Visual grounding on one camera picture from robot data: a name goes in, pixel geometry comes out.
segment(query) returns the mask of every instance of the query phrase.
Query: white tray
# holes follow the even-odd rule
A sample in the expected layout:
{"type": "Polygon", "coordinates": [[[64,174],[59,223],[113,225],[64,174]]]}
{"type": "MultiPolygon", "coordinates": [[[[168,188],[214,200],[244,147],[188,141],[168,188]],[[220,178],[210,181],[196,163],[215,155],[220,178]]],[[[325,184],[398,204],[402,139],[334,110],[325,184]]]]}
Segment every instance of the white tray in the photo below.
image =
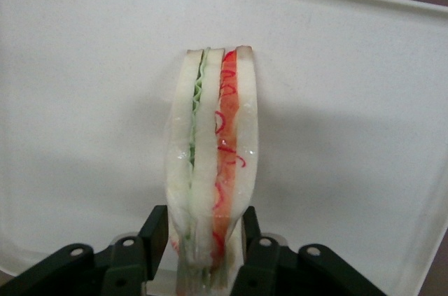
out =
{"type": "MultiPolygon", "coordinates": [[[[447,227],[448,8],[405,0],[0,0],[0,267],[106,247],[165,204],[186,49],[252,45],[262,230],[415,295],[447,227]]],[[[175,270],[170,250],[161,274],[175,270]]]]}

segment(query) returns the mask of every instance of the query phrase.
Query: metal bolt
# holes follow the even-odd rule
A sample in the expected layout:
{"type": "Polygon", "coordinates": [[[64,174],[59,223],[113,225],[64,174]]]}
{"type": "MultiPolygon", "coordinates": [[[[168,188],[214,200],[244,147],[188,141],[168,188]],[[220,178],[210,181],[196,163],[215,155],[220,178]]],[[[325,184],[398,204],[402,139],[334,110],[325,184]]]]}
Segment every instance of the metal bolt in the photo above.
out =
{"type": "Polygon", "coordinates": [[[321,251],[316,248],[316,247],[308,247],[307,248],[307,253],[312,255],[312,256],[320,256],[321,251]]]}
{"type": "Polygon", "coordinates": [[[84,250],[82,248],[75,248],[70,252],[71,256],[78,256],[84,253],[84,250]]]}
{"type": "Polygon", "coordinates": [[[270,241],[268,238],[262,238],[260,239],[259,244],[264,247],[269,247],[272,245],[272,241],[270,241]]]}

